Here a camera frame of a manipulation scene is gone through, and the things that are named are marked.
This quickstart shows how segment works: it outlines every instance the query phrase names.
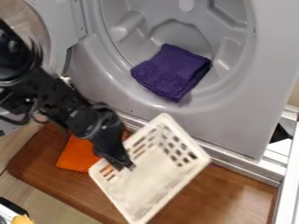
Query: purple cloth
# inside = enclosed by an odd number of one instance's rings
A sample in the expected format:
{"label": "purple cloth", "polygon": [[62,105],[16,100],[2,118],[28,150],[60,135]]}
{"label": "purple cloth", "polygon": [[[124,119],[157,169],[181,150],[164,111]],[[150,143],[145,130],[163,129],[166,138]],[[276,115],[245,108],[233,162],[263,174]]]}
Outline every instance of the purple cloth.
{"label": "purple cloth", "polygon": [[151,60],[131,69],[139,83],[173,102],[179,102],[210,70],[211,61],[175,45],[165,44]]}

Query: black object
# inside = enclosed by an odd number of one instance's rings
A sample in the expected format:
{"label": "black object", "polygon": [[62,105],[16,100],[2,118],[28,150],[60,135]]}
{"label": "black object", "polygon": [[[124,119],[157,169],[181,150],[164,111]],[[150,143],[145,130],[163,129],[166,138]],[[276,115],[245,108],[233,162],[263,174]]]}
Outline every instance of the black object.
{"label": "black object", "polygon": [[29,214],[27,213],[26,210],[24,210],[22,207],[17,206],[16,204],[12,203],[11,201],[5,198],[0,197],[0,204],[9,208],[11,211],[15,212],[16,214],[27,215],[29,217]]}
{"label": "black object", "polygon": [[273,133],[270,143],[276,143],[279,141],[282,141],[284,139],[293,139],[293,136],[291,136],[283,127],[281,124],[277,124],[275,128],[275,132]]}
{"label": "black object", "polygon": [[0,107],[23,117],[12,120],[0,115],[0,119],[25,125],[39,111],[78,138],[93,142],[94,153],[115,168],[133,167],[122,146],[123,124],[117,114],[105,103],[90,104],[63,80],[44,71],[42,61],[38,45],[32,41],[29,48],[0,19]]}

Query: white appliance body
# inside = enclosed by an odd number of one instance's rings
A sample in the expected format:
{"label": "white appliance body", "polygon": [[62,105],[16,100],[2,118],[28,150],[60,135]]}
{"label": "white appliance body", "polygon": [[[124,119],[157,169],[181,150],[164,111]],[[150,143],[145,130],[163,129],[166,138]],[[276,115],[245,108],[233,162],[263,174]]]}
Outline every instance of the white appliance body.
{"label": "white appliance body", "polygon": [[[58,72],[94,102],[149,121],[171,114],[191,136],[261,158],[298,75],[297,0],[26,0],[50,35]],[[213,61],[179,104],[130,69],[163,43]]]}

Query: orange cloth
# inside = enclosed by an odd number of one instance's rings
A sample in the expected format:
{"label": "orange cloth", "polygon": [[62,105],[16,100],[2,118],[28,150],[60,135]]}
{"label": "orange cloth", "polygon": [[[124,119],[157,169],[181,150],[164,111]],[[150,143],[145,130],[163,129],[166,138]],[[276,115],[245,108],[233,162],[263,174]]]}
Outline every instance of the orange cloth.
{"label": "orange cloth", "polygon": [[[128,137],[129,132],[124,131],[122,140]],[[93,144],[88,140],[79,140],[76,136],[71,135],[56,166],[76,172],[88,172],[88,169],[97,161],[99,158],[94,155]]]}

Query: wooden board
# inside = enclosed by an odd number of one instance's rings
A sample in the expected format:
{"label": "wooden board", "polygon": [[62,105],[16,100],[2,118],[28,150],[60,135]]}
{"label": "wooden board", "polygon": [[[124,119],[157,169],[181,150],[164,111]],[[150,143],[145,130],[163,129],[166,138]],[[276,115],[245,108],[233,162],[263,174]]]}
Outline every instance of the wooden board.
{"label": "wooden board", "polygon": [[[55,167],[69,135],[46,125],[9,163],[18,179],[64,201],[105,224],[126,221],[86,175]],[[210,165],[151,223],[270,223],[276,189],[237,173]]]}

